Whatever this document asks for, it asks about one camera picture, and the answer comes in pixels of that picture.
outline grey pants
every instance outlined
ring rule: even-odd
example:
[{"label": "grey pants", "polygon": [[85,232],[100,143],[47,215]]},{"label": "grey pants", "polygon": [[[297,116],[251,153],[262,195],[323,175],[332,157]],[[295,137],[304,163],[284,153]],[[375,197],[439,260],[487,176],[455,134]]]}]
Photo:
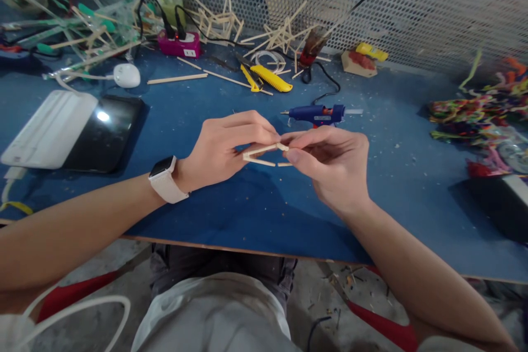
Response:
[{"label": "grey pants", "polygon": [[258,279],[284,308],[293,290],[296,258],[152,244],[152,298],[188,278],[236,272]]}]

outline forearm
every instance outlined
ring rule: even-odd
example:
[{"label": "forearm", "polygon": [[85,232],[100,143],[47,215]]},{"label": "forearm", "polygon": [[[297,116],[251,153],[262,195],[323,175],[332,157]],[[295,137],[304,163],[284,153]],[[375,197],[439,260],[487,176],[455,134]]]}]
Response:
[{"label": "forearm", "polygon": [[415,317],[446,332],[487,343],[510,337],[484,299],[435,253],[374,203],[344,216],[396,298]]},{"label": "forearm", "polygon": [[4,227],[0,230],[0,292],[61,279],[164,203],[144,174]]}]

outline blue table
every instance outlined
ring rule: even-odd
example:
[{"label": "blue table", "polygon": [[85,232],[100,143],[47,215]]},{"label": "blue table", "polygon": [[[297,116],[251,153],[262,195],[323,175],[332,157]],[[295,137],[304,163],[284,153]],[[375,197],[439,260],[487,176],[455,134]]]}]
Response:
[{"label": "blue table", "polygon": [[[232,50],[209,45],[197,63],[215,73],[245,81],[242,73],[229,72],[207,59],[214,55],[238,67],[229,51]],[[61,62],[48,65],[56,69]],[[198,71],[147,49],[142,49],[136,65],[141,71],[142,83],[134,89],[116,88],[112,81],[72,84],[97,97],[103,94],[139,96],[150,106],[126,169],[111,175],[32,170],[24,180],[14,184],[12,198],[38,211],[146,173],[160,158],[172,154],[187,156],[207,118],[256,109],[279,133],[307,129],[310,125],[303,122],[289,127],[288,117],[279,112],[308,105],[315,97],[334,89],[318,68],[310,85],[296,79],[292,92],[275,91],[274,96],[252,93],[212,75],[200,80],[149,86],[146,82],[150,79]],[[109,62],[93,74],[108,73],[111,66]],[[421,107],[431,100],[452,98],[455,86],[446,79],[387,69],[381,69],[374,78],[364,79],[343,73],[338,58],[326,67],[343,88],[339,95],[325,98],[321,103],[328,106],[341,103],[365,110],[362,116],[347,116],[339,127],[363,132],[370,139],[368,185],[372,198],[459,273],[528,282],[528,249],[503,237],[482,212],[453,189],[453,185],[466,178],[464,159],[470,155],[430,138],[428,132],[435,126],[419,114]],[[39,75],[0,73],[3,73],[0,151],[3,151],[58,85],[43,81]],[[279,154],[268,154],[268,158],[273,161],[274,155]],[[0,166],[1,174],[6,170],[7,167]],[[20,218],[12,208],[3,212],[2,217]],[[175,206],[164,206],[126,235],[192,246],[371,262],[337,216],[319,202],[310,180],[293,167],[248,164],[231,180],[196,191],[191,199]]]}]

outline white power bank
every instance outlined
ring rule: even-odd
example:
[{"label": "white power bank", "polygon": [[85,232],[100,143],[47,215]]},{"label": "white power bank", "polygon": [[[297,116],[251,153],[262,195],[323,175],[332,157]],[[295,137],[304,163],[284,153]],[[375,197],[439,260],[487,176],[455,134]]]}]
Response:
[{"label": "white power bank", "polygon": [[4,151],[0,161],[25,168],[60,168],[97,103],[89,93],[52,91]]}]

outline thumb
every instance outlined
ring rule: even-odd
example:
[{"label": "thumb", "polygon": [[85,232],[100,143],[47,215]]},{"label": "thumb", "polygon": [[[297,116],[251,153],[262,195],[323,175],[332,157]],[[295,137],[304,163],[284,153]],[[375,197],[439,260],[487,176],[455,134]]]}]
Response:
[{"label": "thumb", "polygon": [[325,165],[319,162],[312,154],[298,148],[290,148],[286,158],[297,170],[314,180],[320,180],[325,171]]}]

